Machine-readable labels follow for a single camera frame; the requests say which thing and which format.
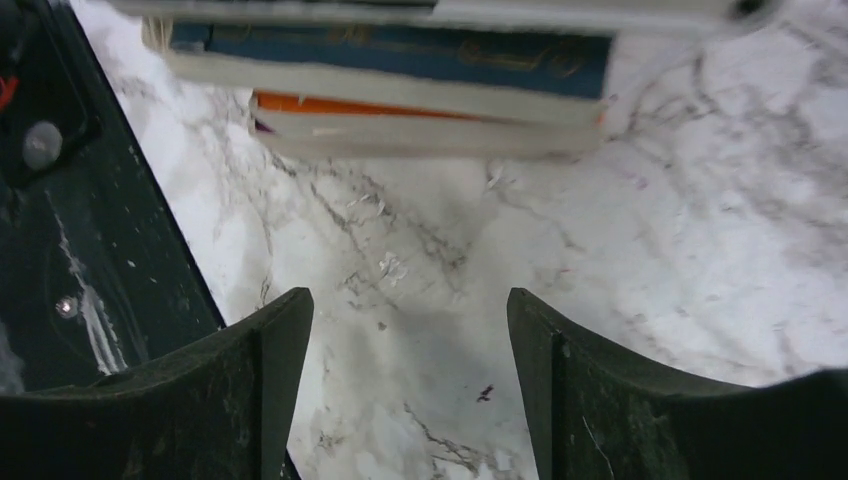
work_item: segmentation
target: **blue book cover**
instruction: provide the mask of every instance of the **blue book cover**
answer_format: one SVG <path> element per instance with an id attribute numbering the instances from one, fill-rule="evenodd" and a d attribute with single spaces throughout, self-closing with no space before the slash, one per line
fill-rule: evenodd
<path id="1" fill-rule="evenodd" d="M 175 22 L 170 47 L 600 100 L 612 39 L 404 26 Z"/>

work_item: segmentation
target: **red object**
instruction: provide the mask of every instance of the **red object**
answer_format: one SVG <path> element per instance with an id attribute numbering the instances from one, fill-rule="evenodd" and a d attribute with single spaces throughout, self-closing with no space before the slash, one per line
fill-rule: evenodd
<path id="1" fill-rule="evenodd" d="M 12 102 L 18 88 L 18 77 L 0 77 L 0 112 Z"/>

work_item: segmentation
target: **stack of books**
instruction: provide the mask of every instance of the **stack of books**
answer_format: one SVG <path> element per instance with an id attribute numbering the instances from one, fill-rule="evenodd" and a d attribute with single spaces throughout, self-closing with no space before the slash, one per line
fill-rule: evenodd
<path id="1" fill-rule="evenodd" d="M 253 88 L 252 133 L 306 158 L 595 149 L 614 34 L 634 24 L 626 0 L 112 1 L 146 15 L 145 44 L 178 76 Z M 667 3 L 642 0 L 635 23 L 692 30 L 736 2 Z"/>

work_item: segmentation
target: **round metal screw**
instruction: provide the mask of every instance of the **round metal screw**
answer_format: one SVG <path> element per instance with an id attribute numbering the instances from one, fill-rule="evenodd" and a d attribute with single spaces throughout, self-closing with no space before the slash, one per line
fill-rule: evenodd
<path id="1" fill-rule="evenodd" d="M 24 137 L 24 163 L 39 171 L 53 165 L 62 153 L 62 132 L 50 122 L 41 121 L 30 127 Z"/>
<path id="2" fill-rule="evenodd" d="M 56 302 L 56 312 L 60 317 L 68 319 L 77 316 L 79 305 L 76 298 L 64 297 Z"/>

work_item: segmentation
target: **white marble countertop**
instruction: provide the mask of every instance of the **white marble countertop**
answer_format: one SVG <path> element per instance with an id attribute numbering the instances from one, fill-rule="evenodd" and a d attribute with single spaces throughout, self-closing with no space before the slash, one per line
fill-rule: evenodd
<path id="1" fill-rule="evenodd" d="M 589 156 L 306 163 L 248 136 L 247 91 L 75 7 L 226 320 L 312 290 L 305 479 L 536 478 L 513 286 L 712 378 L 848 365 L 848 59 L 791 28 L 709 43 Z M 616 75 L 672 41 L 622 38 Z"/>

